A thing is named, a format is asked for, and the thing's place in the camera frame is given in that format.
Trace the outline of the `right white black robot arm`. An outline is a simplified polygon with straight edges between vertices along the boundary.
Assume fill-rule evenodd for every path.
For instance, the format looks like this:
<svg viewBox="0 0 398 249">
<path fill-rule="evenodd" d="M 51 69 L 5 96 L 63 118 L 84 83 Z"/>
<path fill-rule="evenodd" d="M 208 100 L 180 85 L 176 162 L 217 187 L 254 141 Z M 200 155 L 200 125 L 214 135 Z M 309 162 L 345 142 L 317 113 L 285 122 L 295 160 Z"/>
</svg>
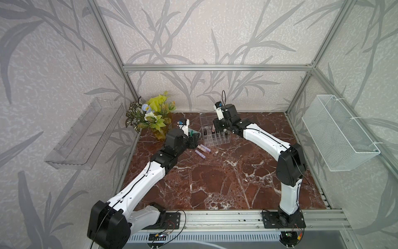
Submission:
<svg viewBox="0 0 398 249">
<path fill-rule="evenodd" d="M 217 102 L 214 110 L 217 118 L 213 125 L 217 132 L 228 130 L 253 142 L 277 161 L 276 176 L 282 187 L 278 211 L 280 216 L 292 217 L 299 210 L 300 187 L 307 170 L 301 145 L 284 142 L 249 119 L 241 119 L 233 104 Z"/>
</svg>

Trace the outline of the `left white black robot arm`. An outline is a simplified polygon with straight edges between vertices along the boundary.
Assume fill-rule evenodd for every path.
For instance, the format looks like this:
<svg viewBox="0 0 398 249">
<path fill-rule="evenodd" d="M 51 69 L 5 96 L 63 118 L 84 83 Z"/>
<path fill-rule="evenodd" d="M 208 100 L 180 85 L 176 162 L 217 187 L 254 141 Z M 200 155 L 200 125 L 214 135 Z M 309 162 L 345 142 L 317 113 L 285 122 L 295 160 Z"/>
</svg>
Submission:
<svg viewBox="0 0 398 249">
<path fill-rule="evenodd" d="M 87 236 L 92 245 L 122 249 L 130 236 L 159 222 L 162 208 L 148 205 L 135 208 L 152 187 L 177 164 L 178 157 L 198 146 L 200 133 L 184 126 L 172 129 L 163 146 L 150 158 L 138 176 L 107 202 L 98 201 L 91 209 Z"/>
</svg>

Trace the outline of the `clear acrylic lipstick organizer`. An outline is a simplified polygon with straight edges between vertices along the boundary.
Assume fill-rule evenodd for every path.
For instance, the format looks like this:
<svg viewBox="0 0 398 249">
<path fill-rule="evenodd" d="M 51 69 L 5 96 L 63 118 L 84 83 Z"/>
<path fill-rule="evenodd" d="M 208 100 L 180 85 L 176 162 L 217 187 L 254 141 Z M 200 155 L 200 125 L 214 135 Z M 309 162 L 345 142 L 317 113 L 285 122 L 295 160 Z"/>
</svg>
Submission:
<svg viewBox="0 0 398 249">
<path fill-rule="evenodd" d="M 228 144 L 231 141 L 231 133 L 228 130 L 216 132 L 215 134 L 211 133 L 213 120 L 215 118 L 217 118 L 217 114 L 215 113 L 200 113 L 200 133 L 206 147 Z M 207 130 L 206 136 L 203 135 L 203 129 Z"/>
</svg>

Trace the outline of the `lilac lipstick tube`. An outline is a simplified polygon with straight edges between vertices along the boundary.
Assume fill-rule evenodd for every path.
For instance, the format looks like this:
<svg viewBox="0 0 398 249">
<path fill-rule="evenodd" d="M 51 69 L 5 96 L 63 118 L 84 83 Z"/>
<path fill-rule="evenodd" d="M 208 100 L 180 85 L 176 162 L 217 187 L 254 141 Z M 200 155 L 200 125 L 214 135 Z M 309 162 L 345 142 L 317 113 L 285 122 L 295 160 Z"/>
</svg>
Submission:
<svg viewBox="0 0 398 249">
<path fill-rule="evenodd" d="M 203 144 L 200 144 L 200 146 L 201 146 L 202 148 L 204 148 L 206 151 L 211 152 L 211 150 L 210 150 L 208 147 L 204 146 Z"/>
<path fill-rule="evenodd" d="M 195 153 L 197 153 L 200 157 L 202 157 L 203 159 L 206 158 L 206 156 L 204 154 L 202 154 L 201 152 L 199 152 L 198 150 L 195 150 Z"/>
</svg>

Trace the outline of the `artificial flowers in yellow vase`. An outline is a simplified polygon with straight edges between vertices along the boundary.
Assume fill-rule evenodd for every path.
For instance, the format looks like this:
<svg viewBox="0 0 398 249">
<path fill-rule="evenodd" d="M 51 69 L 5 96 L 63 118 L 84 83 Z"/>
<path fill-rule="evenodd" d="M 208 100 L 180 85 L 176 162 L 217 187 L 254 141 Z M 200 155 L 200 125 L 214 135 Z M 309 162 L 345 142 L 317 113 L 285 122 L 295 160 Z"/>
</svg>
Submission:
<svg viewBox="0 0 398 249">
<path fill-rule="evenodd" d="M 159 141 L 166 139 L 166 134 L 172 128 L 172 111 L 176 109 L 174 101 L 169 102 L 166 91 L 148 101 L 139 99 L 131 102 L 126 112 L 125 126 L 132 126 L 136 132 L 149 129 Z"/>
</svg>

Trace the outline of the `left electronics board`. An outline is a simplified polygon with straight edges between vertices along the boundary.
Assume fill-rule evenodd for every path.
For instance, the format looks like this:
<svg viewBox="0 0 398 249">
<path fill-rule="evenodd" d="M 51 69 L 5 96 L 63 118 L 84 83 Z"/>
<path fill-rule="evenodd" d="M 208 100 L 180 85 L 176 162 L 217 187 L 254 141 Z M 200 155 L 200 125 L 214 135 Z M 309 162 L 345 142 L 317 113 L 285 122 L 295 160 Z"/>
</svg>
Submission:
<svg viewBox="0 0 398 249">
<path fill-rule="evenodd" d="M 168 234 L 166 233 L 150 233 L 148 236 L 148 241 L 157 242 L 157 241 L 166 241 Z"/>
</svg>

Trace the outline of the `electronics board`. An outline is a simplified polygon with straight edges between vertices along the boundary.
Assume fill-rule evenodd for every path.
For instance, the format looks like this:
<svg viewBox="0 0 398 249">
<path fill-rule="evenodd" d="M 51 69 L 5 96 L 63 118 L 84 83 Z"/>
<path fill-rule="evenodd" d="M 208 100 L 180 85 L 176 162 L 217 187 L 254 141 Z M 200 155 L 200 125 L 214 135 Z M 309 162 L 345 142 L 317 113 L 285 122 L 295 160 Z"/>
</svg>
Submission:
<svg viewBox="0 0 398 249">
<path fill-rule="evenodd" d="M 297 233 L 293 232 L 281 232 L 279 236 L 280 243 L 285 246 L 287 249 L 294 249 L 301 241 L 303 236 L 302 232 Z"/>
<path fill-rule="evenodd" d="M 168 234 L 166 233 L 150 233 L 148 236 L 148 241 L 157 242 L 157 241 L 166 241 Z"/>
</svg>

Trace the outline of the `right electronics board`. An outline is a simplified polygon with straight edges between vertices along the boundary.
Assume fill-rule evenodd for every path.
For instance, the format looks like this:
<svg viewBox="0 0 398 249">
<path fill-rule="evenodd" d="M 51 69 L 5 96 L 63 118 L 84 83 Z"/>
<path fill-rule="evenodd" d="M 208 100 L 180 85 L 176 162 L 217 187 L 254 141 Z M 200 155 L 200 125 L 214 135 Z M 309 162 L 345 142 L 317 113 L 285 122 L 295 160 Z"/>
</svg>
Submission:
<svg viewBox="0 0 398 249">
<path fill-rule="evenodd" d="M 294 249 L 301 241 L 303 236 L 302 232 L 297 233 L 293 232 L 281 232 L 279 236 L 280 243 L 285 246 L 287 249 Z"/>
</svg>

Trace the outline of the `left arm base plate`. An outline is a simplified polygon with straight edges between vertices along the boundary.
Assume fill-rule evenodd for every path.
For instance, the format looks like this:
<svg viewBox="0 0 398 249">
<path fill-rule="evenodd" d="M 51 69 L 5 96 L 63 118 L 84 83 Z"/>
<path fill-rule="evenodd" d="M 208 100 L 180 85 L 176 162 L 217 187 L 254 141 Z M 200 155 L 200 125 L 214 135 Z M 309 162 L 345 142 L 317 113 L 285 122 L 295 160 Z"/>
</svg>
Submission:
<svg viewBox="0 0 398 249">
<path fill-rule="evenodd" d="M 144 230 L 179 229 L 180 222 L 181 222 L 181 213 L 180 212 L 168 211 L 165 207 L 163 207 L 159 204 L 156 204 L 156 203 L 151 203 L 149 205 L 156 208 L 160 212 L 160 215 L 159 215 L 158 220 L 155 222 L 155 224 L 145 227 Z"/>
</svg>

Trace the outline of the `clear plastic wall shelf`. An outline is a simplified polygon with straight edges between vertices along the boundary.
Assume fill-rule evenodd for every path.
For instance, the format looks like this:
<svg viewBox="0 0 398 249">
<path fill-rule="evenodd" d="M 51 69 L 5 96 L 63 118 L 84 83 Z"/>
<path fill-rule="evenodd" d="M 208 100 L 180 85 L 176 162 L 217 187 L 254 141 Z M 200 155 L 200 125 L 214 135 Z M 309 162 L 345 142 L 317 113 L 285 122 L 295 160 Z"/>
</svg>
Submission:
<svg viewBox="0 0 398 249">
<path fill-rule="evenodd" d="M 91 170 L 123 113 L 122 103 L 94 98 L 45 163 L 55 169 Z"/>
</svg>

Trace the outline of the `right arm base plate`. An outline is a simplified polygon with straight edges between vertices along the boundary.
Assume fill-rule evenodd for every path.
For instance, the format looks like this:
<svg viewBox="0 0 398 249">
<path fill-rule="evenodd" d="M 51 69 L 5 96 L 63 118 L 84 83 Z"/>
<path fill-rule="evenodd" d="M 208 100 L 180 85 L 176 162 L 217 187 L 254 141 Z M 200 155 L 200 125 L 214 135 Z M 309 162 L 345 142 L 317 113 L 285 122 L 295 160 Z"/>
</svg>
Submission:
<svg viewBox="0 0 398 249">
<path fill-rule="evenodd" d="M 265 229 L 306 228 L 301 209 L 296 210 L 291 215 L 286 214 L 280 209 L 277 211 L 262 210 L 261 216 Z"/>
</svg>

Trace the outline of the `aluminium front rail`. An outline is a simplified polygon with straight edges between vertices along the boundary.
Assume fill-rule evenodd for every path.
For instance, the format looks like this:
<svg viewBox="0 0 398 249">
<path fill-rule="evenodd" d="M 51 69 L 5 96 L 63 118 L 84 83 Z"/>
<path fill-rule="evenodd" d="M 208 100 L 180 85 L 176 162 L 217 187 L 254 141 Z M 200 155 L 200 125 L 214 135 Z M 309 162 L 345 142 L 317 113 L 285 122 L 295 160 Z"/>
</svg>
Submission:
<svg viewBox="0 0 398 249">
<path fill-rule="evenodd" d="M 210 231 L 289 231 L 291 229 L 265 229 L 262 210 L 190 210 L 179 211 L 181 222 L 179 229 L 168 229 L 174 232 L 210 232 Z M 350 230 L 343 210 L 302 210 L 306 224 L 305 230 Z"/>
</svg>

